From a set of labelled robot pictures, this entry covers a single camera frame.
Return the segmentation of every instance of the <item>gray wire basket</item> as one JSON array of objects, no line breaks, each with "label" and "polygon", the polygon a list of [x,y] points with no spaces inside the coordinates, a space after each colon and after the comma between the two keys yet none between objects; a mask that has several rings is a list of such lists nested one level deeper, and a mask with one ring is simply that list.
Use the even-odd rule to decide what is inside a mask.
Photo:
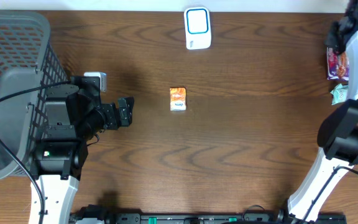
[{"label": "gray wire basket", "polygon": [[[67,79],[49,38],[44,16],[0,11],[0,97]],[[45,97],[42,90],[0,103],[0,138],[26,166],[37,131],[47,122]],[[0,179],[22,174],[0,146]]]}]

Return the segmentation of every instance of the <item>black cable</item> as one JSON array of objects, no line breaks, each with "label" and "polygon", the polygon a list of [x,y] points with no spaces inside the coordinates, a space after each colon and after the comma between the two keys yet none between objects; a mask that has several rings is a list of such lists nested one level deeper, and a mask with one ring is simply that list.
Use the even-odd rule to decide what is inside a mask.
[{"label": "black cable", "polygon": [[249,206],[245,211],[244,211],[244,213],[242,214],[242,220],[246,220],[246,213],[248,212],[248,210],[250,210],[251,208],[261,208],[261,209],[263,209],[263,210],[265,210],[264,209],[264,207],[262,207],[262,206],[260,206],[260,205],[251,205],[251,206]]},{"label": "black cable", "polygon": [[[50,85],[40,86],[40,87],[37,87],[37,88],[31,88],[29,90],[19,91],[17,93],[13,93],[13,94],[10,94],[10,95],[7,95],[7,96],[4,96],[4,97],[0,98],[0,102],[8,100],[10,98],[13,98],[15,96],[30,93],[32,91],[43,90],[43,89],[50,88],[50,87],[53,87],[53,86],[62,85],[62,84],[69,84],[69,83],[70,83],[70,81],[58,82],[58,83],[54,83],[54,84],[50,84]],[[25,172],[25,174],[29,177],[30,181],[34,185],[35,190],[37,191],[38,196],[40,198],[41,211],[40,211],[39,224],[42,224],[42,221],[44,220],[45,200],[44,200],[44,198],[42,196],[42,192],[41,192],[38,184],[36,183],[35,179],[31,176],[30,171],[25,167],[25,165],[20,161],[20,159],[17,158],[15,156],[15,154],[13,154],[13,152],[5,145],[5,143],[2,142],[1,139],[0,139],[0,145],[3,146],[5,151],[12,157],[13,161],[15,161],[17,163],[17,165]]]},{"label": "black cable", "polygon": [[97,140],[96,142],[92,142],[92,143],[87,144],[86,147],[91,146],[91,145],[96,144],[96,143],[99,142],[99,140],[100,140],[99,135],[98,135],[98,134],[95,134],[94,136],[95,136],[98,140]]},{"label": "black cable", "polygon": [[315,203],[316,203],[317,200],[320,198],[321,194],[323,194],[324,190],[326,189],[326,187],[328,186],[328,184],[330,183],[330,181],[334,178],[335,174],[337,174],[338,170],[340,170],[340,169],[345,169],[345,170],[348,170],[349,172],[352,172],[352,173],[358,175],[358,171],[357,171],[357,170],[354,170],[354,169],[351,169],[351,168],[348,168],[348,167],[343,167],[343,166],[336,167],[336,168],[333,170],[333,173],[329,176],[329,178],[328,178],[328,180],[326,181],[326,183],[323,185],[323,188],[318,192],[318,195],[316,196],[316,198],[311,201],[311,205],[310,205],[308,211],[306,212],[305,217],[302,219],[301,222],[298,222],[299,224],[304,224],[304,222],[305,222],[306,219],[308,218],[308,216],[309,216],[311,210],[313,209]]}]

